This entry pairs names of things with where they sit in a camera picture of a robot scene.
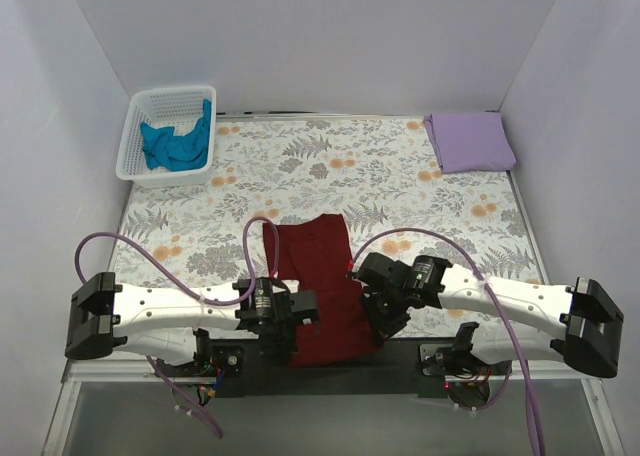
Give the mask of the dark red t-shirt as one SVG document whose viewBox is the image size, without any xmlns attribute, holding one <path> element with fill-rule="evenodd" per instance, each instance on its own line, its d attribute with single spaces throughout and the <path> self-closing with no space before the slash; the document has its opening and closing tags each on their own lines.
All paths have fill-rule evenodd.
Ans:
<svg viewBox="0 0 640 456">
<path fill-rule="evenodd" d="M 383 341 L 371 328 L 361 305 L 360 283 L 347 277 L 352 260 L 349 234 L 339 214 L 323 214 L 298 225 L 264 224 L 268 269 L 301 290 L 316 294 L 319 322 L 297 328 L 293 368 L 322 366 L 373 354 Z"/>
</svg>

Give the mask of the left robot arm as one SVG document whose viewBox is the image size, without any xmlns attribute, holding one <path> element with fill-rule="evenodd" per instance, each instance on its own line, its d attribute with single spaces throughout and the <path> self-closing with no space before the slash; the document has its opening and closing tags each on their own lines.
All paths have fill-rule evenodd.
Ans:
<svg viewBox="0 0 640 456">
<path fill-rule="evenodd" d="M 297 350 L 298 328 L 319 320 L 315 292 L 295 280 L 241 279 L 184 292 L 120 284 L 104 272 L 72 295 L 64 354 L 83 361 L 122 351 L 200 376 L 222 358 L 214 330 L 252 333 L 270 357 L 286 360 Z"/>
</svg>

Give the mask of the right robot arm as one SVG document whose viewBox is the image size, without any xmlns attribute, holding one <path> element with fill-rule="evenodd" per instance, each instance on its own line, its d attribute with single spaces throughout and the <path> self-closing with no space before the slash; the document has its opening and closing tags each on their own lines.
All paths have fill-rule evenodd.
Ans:
<svg viewBox="0 0 640 456">
<path fill-rule="evenodd" d="M 618 374 L 624 316 L 593 279 L 578 278 L 572 286 L 481 281 L 443 258 L 420 255 L 406 264 L 376 252 L 352 267 L 349 276 L 362 284 L 361 304 L 383 339 L 407 326 L 412 309 L 498 318 L 495 326 L 463 323 L 443 345 L 422 344 L 420 365 L 427 375 L 477 375 L 519 359 L 562 362 L 600 379 Z"/>
</svg>

